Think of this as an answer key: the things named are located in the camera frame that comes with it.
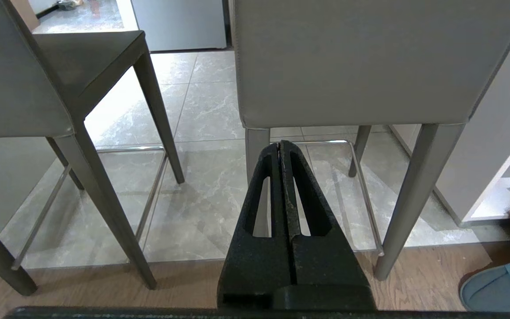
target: leather upholstery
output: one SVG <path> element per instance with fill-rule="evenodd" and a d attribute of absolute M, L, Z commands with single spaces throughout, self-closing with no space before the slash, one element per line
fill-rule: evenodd
<path fill-rule="evenodd" d="M 510 49 L 510 1 L 236 1 L 247 128 L 465 123 Z"/>
<path fill-rule="evenodd" d="M 147 51 L 143 31 L 31 35 L 0 0 L 0 137 L 73 133 Z"/>
<path fill-rule="evenodd" d="M 143 31 L 40 34 L 34 39 L 65 87 L 75 121 L 93 110 L 146 49 Z"/>

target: marble tile floor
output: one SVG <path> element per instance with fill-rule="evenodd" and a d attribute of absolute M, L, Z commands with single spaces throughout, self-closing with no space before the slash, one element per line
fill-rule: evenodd
<path fill-rule="evenodd" d="M 124 27 L 116 0 L 85 0 L 73 10 L 50 12 L 39 22 L 35 34 L 105 32 Z"/>
<path fill-rule="evenodd" d="M 237 112 L 233 52 L 152 55 L 186 183 L 170 165 L 140 240 L 150 262 L 224 258 L 247 191 L 245 141 Z M 132 69 L 85 125 L 97 147 L 160 143 Z M 271 131 L 272 140 L 350 139 L 356 127 L 295 127 Z M 346 145 L 302 147 L 334 215 L 356 250 L 374 248 L 367 213 Z M 133 229 L 139 222 L 162 152 L 101 154 Z M 387 127 L 374 127 L 362 166 L 384 236 L 408 158 Z M 17 254 L 62 168 L 58 161 L 0 234 Z M 307 226 L 301 212 L 301 224 Z M 407 246 L 510 240 L 499 226 L 458 228 L 432 196 Z M 125 263 L 126 258 L 85 192 L 67 179 L 24 261 L 26 268 Z"/>

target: gray cabinet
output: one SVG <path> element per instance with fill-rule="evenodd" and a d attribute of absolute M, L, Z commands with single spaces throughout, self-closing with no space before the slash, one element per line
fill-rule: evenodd
<path fill-rule="evenodd" d="M 151 51 L 225 48 L 222 0 L 131 0 Z"/>
<path fill-rule="evenodd" d="M 419 127 L 391 129 L 410 152 Z M 437 194 L 458 224 L 510 218 L 510 52 L 448 159 Z"/>

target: slipper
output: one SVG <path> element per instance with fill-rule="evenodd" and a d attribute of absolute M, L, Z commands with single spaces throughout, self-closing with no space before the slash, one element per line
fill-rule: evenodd
<path fill-rule="evenodd" d="M 460 288 L 460 299 L 468 311 L 510 312 L 510 263 L 470 277 Z"/>

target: wooden floor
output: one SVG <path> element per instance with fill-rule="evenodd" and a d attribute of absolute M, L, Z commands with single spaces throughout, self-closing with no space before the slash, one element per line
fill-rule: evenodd
<path fill-rule="evenodd" d="M 379 309 L 464 311 L 457 293 L 462 277 L 510 262 L 510 242 L 405 249 L 387 281 L 372 277 L 374 253 L 357 256 Z M 155 263 L 154 291 L 126 266 L 32 270 L 39 290 L 31 297 L 22 297 L 0 280 L 0 318 L 25 305 L 216 307 L 222 263 Z"/>

